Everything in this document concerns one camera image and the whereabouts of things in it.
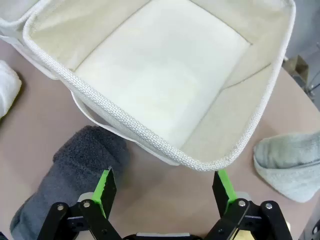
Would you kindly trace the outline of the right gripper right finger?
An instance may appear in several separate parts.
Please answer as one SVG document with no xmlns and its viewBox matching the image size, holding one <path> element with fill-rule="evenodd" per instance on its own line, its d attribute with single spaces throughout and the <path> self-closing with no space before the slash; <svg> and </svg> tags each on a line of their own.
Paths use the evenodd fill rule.
<svg viewBox="0 0 320 240">
<path fill-rule="evenodd" d="M 214 172 L 212 190 L 220 219 L 205 236 L 206 240 L 233 240 L 241 231 L 254 240 L 290 240 L 287 222 L 277 202 L 256 205 L 238 197 L 225 170 Z"/>
</svg>

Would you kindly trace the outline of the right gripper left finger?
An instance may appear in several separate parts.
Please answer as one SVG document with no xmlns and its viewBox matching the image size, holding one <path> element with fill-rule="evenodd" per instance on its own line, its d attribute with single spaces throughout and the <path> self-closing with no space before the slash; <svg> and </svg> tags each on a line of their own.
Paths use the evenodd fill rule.
<svg viewBox="0 0 320 240">
<path fill-rule="evenodd" d="M 75 240 L 80 232 L 89 231 L 95 240 L 120 240 L 109 221 L 117 188 L 111 168 L 104 170 L 90 198 L 73 206 L 54 203 L 48 212 L 48 238 Z"/>
</svg>

